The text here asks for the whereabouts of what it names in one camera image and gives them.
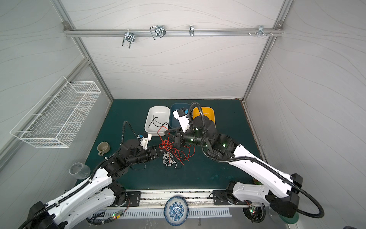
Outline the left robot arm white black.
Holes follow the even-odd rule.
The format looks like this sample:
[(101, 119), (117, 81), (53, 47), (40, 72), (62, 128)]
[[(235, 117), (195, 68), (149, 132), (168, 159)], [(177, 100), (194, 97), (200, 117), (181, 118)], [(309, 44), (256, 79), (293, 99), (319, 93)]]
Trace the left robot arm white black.
[(83, 182), (47, 202), (34, 204), (21, 229), (71, 229), (93, 213), (126, 202), (126, 190), (117, 180), (130, 166), (157, 159), (164, 151), (156, 146), (143, 147), (138, 139), (122, 143), (102, 161)]

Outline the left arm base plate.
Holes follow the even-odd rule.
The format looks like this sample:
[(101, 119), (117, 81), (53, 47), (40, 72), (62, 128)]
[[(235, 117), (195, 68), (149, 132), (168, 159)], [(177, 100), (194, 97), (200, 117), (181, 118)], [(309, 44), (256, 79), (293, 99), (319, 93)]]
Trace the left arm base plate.
[(116, 197), (112, 207), (138, 207), (141, 200), (140, 191), (127, 191)]

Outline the metal hook clamp middle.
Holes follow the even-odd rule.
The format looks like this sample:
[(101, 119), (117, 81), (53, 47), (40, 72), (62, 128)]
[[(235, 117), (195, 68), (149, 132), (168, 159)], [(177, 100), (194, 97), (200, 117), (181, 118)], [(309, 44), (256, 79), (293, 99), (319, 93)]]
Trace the metal hook clamp middle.
[(166, 35), (166, 30), (163, 25), (151, 26), (149, 30), (154, 40), (156, 40), (158, 37), (162, 38)]

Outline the white plastic bin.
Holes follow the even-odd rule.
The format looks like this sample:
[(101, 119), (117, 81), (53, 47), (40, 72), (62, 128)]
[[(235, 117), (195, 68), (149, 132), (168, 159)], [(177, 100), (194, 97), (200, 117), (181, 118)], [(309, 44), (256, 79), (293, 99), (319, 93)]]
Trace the white plastic bin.
[(144, 129), (152, 136), (164, 136), (168, 129), (170, 109), (166, 106), (153, 106), (149, 109)]

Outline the yellow plastic bin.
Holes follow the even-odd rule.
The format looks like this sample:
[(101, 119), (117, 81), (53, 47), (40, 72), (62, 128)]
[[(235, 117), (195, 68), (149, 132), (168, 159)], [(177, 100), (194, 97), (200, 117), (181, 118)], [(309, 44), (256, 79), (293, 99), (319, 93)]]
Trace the yellow plastic bin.
[[(208, 127), (210, 123), (213, 123), (216, 126), (214, 110), (210, 107), (202, 107), (202, 112), (204, 115), (206, 127)], [(195, 107), (193, 109), (193, 125), (196, 127), (201, 127), (202, 124), (203, 123), (202, 123), (202, 118), (200, 116), (199, 109), (198, 109), (198, 107)]]

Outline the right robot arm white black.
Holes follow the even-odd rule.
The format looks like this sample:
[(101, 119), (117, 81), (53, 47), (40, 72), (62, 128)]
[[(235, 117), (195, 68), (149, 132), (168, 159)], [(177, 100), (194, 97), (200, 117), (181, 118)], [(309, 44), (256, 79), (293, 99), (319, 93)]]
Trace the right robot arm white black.
[(196, 117), (193, 124), (166, 130), (165, 134), (174, 137), (177, 147), (184, 144), (198, 146), (210, 160), (234, 166), (261, 183), (245, 185), (239, 181), (232, 182), (226, 191), (227, 201), (263, 203), (287, 218), (293, 218), (296, 213), (316, 219), (324, 217), (321, 204), (302, 189), (303, 178), (300, 175), (290, 175), (270, 166), (235, 139), (219, 133), (207, 117), (204, 120)]

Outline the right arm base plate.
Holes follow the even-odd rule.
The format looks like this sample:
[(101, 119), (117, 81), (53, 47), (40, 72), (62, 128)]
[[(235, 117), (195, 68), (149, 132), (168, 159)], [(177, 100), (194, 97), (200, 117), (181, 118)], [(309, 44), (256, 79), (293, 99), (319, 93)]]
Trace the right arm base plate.
[(232, 193), (227, 192), (226, 190), (213, 190), (209, 195), (209, 198), (213, 200), (213, 204), (216, 206), (223, 205), (246, 205), (250, 206), (252, 204), (251, 201), (240, 201), (236, 197), (233, 196)]

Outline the metal bracket right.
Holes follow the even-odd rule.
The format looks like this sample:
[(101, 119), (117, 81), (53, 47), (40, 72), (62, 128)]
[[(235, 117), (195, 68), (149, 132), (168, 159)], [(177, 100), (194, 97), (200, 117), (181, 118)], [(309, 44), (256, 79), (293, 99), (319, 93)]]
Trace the metal bracket right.
[(256, 37), (260, 37), (260, 36), (270, 36), (273, 33), (270, 31), (265, 31), (264, 27), (262, 25), (260, 25), (257, 29), (256, 32), (248, 32), (249, 36), (256, 36)]

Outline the clear plastic cup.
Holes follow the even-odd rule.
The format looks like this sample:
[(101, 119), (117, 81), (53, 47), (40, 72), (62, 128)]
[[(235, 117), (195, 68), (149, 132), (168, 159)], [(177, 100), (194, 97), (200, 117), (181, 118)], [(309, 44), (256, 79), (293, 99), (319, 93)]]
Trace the clear plastic cup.
[(91, 169), (87, 165), (80, 162), (74, 163), (69, 169), (69, 174), (78, 180), (88, 178), (90, 173)]

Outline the metal hook small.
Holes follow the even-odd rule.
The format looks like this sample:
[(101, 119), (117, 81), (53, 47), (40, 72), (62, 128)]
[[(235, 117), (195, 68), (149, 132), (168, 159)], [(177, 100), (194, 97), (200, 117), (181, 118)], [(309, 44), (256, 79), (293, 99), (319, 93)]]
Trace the metal hook small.
[(194, 37), (194, 26), (189, 25), (188, 29), (189, 29), (189, 36)]

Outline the olive green mug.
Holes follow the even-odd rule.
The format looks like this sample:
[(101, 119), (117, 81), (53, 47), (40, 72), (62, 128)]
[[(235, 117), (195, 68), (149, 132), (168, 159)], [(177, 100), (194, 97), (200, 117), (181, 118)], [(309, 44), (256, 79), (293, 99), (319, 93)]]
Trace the olive green mug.
[(108, 153), (110, 151), (111, 147), (109, 145), (108, 142), (101, 142), (98, 146), (97, 146), (97, 151), (98, 151), (98, 155), (99, 156), (103, 156), (106, 153)]

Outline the metal hook clamp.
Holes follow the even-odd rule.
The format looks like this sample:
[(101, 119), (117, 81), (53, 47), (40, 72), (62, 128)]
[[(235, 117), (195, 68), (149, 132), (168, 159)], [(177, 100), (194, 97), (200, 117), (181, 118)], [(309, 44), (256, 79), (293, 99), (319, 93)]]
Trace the metal hook clamp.
[(151, 26), (149, 30), (154, 40), (156, 40), (158, 37), (162, 38), (166, 35), (166, 30), (163, 25)]
[(126, 32), (123, 37), (122, 46), (128, 44), (128, 48), (131, 48), (132, 43), (135, 42), (135, 35), (132, 32)]

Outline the jar with green lid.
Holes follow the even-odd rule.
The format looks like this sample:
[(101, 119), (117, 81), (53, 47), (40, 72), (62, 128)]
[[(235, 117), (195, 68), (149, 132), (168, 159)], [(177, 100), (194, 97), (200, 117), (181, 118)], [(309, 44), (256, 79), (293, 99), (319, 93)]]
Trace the jar with green lid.
[(275, 223), (280, 225), (296, 224), (299, 220), (298, 212), (295, 213), (294, 217), (288, 218), (278, 214), (271, 207), (269, 207), (269, 215)]

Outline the metal hook clamp left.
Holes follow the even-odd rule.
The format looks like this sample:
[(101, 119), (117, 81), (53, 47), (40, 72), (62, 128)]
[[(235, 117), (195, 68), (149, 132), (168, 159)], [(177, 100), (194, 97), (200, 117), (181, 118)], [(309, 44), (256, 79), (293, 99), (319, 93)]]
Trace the metal hook clamp left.
[(128, 44), (128, 48), (131, 48), (132, 43), (135, 42), (135, 35), (132, 32), (126, 32), (123, 37), (122, 46)]

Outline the aluminium crossbar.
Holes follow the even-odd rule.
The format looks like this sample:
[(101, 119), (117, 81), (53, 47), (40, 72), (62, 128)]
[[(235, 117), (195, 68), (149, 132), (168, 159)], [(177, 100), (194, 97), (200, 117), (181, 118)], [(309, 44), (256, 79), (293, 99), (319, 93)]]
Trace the aluminium crossbar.
[[(249, 36), (248, 32), (256, 32), (254, 29), (198, 29), (194, 27), (195, 37), (232, 37)], [(165, 29), (165, 37), (190, 37), (189, 29)], [(152, 37), (149, 29), (74, 29), (64, 31), (67, 37), (123, 37), (126, 32), (134, 33), (135, 37)], [(284, 30), (265, 29), (273, 34), (270, 36), (281, 36)]]

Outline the blue white patterned plate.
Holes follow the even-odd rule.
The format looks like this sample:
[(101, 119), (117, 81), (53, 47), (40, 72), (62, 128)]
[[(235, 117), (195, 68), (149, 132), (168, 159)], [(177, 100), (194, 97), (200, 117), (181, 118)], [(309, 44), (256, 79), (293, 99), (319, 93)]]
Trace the blue white patterned plate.
[(164, 217), (168, 224), (180, 226), (185, 223), (188, 215), (189, 206), (183, 197), (174, 196), (168, 199), (164, 207)]

